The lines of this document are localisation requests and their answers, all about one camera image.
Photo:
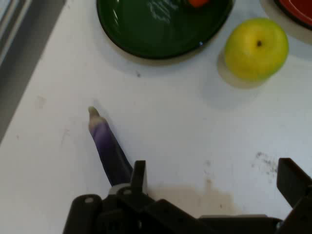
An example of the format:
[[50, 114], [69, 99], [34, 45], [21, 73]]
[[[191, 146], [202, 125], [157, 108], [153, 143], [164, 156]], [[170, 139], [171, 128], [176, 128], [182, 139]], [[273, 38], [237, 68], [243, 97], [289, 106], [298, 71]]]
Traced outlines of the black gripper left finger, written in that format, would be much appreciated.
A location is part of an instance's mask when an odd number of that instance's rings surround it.
[[166, 200], [144, 191], [146, 163], [136, 161], [128, 185], [105, 199], [81, 195], [72, 202], [65, 234], [197, 234], [200, 223]]

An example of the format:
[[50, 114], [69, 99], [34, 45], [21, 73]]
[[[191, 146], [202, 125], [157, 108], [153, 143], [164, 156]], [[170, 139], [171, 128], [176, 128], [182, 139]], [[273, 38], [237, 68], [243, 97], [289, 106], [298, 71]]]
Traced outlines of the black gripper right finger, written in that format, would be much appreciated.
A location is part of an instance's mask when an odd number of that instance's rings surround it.
[[277, 229], [278, 234], [312, 232], [312, 179], [290, 158], [278, 161], [277, 188], [292, 210]]

